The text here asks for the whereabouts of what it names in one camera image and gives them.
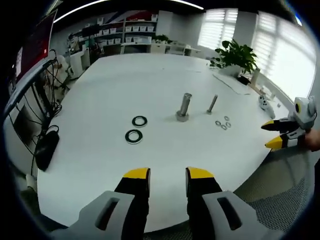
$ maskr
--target white table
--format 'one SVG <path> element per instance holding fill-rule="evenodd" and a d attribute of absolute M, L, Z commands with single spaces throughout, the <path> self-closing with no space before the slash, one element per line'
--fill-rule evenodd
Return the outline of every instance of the white table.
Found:
<path fill-rule="evenodd" d="M 247 86 L 239 83 L 239 88 Z M 204 59 L 149 53 L 98 59 L 51 122 L 60 128 L 60 141 L 47 171 L 38 171 L 42 214 L 70 226 L 84 206 L 113 191 L 126 172 L 149 167 L 145 231 L 186 221 L 187 166 L 210 171 L 223 190 L 234 191 L 269 152 L 264 144 L 277 133 L 260 128 L 270 118 L 260 109 L 256 92 L 248 91 L 250 95 L 236 94 L 213 77 Z M 178 122 L 175 112 L 184 93 L 192 94 L 190 118 Z M 288 114 L 283 106 L 275 111 L 277 118 Z M 125 134 L 135 129 L 131 121 L 138 115 L 148 124 L 140 128 L 142 141 L 131 145 Z M 228 130 L 215 124 L 224 123 L 224 116 L 232 124 Z"/>

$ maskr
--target black rubber washer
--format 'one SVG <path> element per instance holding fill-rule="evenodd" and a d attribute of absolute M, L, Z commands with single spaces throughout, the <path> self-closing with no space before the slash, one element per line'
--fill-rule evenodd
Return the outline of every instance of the black rubber washer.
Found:
<path fill-rule="evenodd" d="M 136 120 L 137 119 L 142 119 L 143 120 L 143 123 L 142 124 L 137 124 L 136 123 Z M 133 124 L 133 126 L 135 126 L 136 128 L 142 128 L 142 127 L 144 127 L 145 125 L 147 125 L 147 123 L 148 123 L 148 120 L 147 120 L 147 118 L 145 117 L 145 116 L 136 116 L 136 117 L 134 117 L 133 119 L 132 119 L 132 124 Z"/>
<path fill-rule="evenodd" d="M 137 133 L 138 134 L 138 139 L 137 140 L 131 140 L 130 138 L 129 138 L 129 136 L 130 136 L 130 134 L 132 134 L 132 133 Z M 142 140 L 142 137 L 143 137 L 143 135 L 142 135 L 142 132 L 140 132 L 139 130 L 137 130 L 137 129 L 132 129 L 132 130 L 130 130 L 130 131 L 128 131 L 126 134 L 125 134 L 125 140 L 128 142 L 128 143 L 130 143 L 130 144 L 138 144 L 138 143 L 140 143 L 140 141 Z"/>

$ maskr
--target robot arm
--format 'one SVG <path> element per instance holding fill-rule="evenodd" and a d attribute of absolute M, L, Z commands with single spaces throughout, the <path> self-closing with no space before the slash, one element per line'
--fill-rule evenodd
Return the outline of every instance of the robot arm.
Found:
<path fill-rule="evenodd" d="M 316 102 L 313 96 L 309 98 L 296 97 L 294 111 L 290 117 L 265 123 L 261 128 L 282 133 L 265 144 L 270 149 L 284 149 L 303 145 L 305 133 L 308 133 L 317 118 Z"/>

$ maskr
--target window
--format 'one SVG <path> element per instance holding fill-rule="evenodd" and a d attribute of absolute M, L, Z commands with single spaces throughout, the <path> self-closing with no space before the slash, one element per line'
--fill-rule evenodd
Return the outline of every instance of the window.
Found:
<path fill-rule="evenodd" d="M 261 72 L 292 101 L 309 95 L 317 57 L 312 42 L 298 26 L 260 12 L 252 48 Z"/>
<path fill-rule="evenodd" d="M 237 16 L 237 9 L 206 11 L 198 45 L 214 50 L 222 46 L 222 41 L 231 41 L 235 32 Z"/>

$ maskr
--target black device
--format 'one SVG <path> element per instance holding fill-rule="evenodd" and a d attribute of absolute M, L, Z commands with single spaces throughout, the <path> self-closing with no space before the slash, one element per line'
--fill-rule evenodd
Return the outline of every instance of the black device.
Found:
<path fill-rule="evenodd" d="M 36 165 L 40 170 L 47 170 L 59 139 L 58 131 L 51 130 L 47 132 L 37 143 L 34 151 L 34 158 Z"/>

